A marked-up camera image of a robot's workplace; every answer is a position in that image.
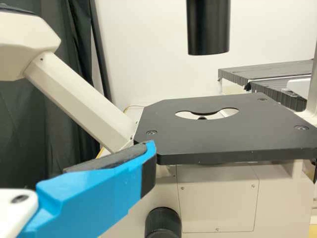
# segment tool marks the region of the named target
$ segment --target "blue clamp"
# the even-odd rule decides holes
[[[85,162],[36,185],[39,209],[21,238],[97,237],[155,185],[153,141]]]

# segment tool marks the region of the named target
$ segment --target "black curtain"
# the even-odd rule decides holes
[[[56,55],[93,84],[89,0],[2,2],[42,17],[62,40]],[[0,187],[34,188],[98,151],[98,142],[28,80],[0,82]]]

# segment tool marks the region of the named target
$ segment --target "blue plastic part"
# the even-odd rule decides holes
[[[156,153],[153,141],[145,154],[113,169],[73,172],[36,185],[39,209],[21,238],[97,237],[128,214],[141,199],[142,165]]]

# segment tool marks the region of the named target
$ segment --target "black stage plate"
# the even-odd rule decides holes
[[[192,120],[200,114],[236,108],[233,116]],[[221,164],[312,159],[317,129],[262,93],[163,100],[144,108],[135,143],[154,140],[158,164]]]

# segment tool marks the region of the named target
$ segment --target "screw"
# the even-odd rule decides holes
[[[157,133],[156,130],[149,130],[147,131],[147,135],[155,135]]]
[[[307,127],[305,125],[296,125],[296,126],[294,126],[294,128],[296,128],[298,130],[309,130],[309,127]]]
[[[20,203],[25,201],[28,198],[29,198],[28,195],[19,195],[19,196],[16,196],[14,199],[12,199],[11,203]]]

